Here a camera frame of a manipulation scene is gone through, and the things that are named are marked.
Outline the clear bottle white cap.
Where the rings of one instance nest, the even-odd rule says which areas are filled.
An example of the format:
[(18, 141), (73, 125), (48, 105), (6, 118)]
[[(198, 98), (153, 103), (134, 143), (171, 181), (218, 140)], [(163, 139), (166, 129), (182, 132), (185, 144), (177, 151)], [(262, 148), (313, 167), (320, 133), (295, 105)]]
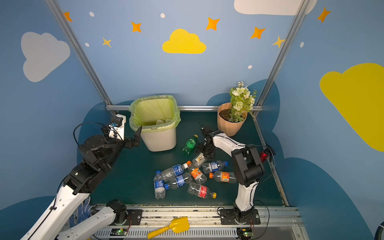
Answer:
[(199, 153), (193, 160), (191, 167), (200, 168), (206, 161), (208, 160), (207, 157), (204, 156), (203, 153)]

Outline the clear bottle yellow cap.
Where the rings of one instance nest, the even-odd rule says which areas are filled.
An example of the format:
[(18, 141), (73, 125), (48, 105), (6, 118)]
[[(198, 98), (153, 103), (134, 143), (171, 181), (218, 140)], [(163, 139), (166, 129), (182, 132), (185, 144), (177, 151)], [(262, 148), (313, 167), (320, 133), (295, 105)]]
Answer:
[(211, 191), (208, 187), (197, 183), (190, 183), (188, 193), (202, 199), (212, 198), (216, 199), (217, 193)]

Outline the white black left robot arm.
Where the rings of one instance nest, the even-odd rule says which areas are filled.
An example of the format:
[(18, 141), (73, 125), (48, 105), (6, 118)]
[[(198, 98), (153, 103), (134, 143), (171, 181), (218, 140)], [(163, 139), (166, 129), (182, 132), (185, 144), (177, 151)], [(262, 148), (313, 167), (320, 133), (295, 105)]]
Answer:
[(93, 216), (69, 230), (62, 228), (96, 187), (107, 177), (121, 151), (140, 144), (142, 129), (134, 138), (124, 138), (115, 123), (103, 125), (103, 134), (89, 137), (78, 146), (83, 161), (63, 179), (56, 196), (37, 222), (22, 237), (24, 240), (87, 240), (98, 230), (127, 221), (127, 207), (112, 200)]

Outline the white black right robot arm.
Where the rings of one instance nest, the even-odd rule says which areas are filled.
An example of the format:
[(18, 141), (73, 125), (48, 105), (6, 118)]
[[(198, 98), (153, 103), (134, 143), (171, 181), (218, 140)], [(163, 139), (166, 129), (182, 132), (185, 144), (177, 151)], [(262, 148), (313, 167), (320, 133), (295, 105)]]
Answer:
[(241, 144), (220, 130), (213, 131), (209, 126), (202, 127), (201, 132), (204, 142), (197, 145), (197, 152), (208, 159), (214, 159), (216, 149), (220, 149), (232, 157), (235, 178), (239, 183), (233, 208), (234, 221), (240, 225), (245, 224), (257, 214), (254, 196), (265, 173), (257, 147)]

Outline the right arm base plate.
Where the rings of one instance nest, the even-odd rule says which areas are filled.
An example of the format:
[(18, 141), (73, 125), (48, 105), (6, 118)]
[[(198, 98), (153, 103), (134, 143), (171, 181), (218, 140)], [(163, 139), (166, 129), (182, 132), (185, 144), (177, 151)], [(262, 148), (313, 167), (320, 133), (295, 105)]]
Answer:
[(261, 219), (257, 209), (240, 212), (237, 209), (219, 209), (222, 225), (260, 225)]

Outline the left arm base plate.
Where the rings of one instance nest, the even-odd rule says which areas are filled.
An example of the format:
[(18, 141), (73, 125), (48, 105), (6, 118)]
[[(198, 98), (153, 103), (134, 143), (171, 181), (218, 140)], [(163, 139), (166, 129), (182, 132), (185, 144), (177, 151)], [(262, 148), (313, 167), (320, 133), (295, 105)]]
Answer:
[(127, 225), (139, 226), (143, 215), (143, 210), (140, 209), (128, 209), (127, 213)]

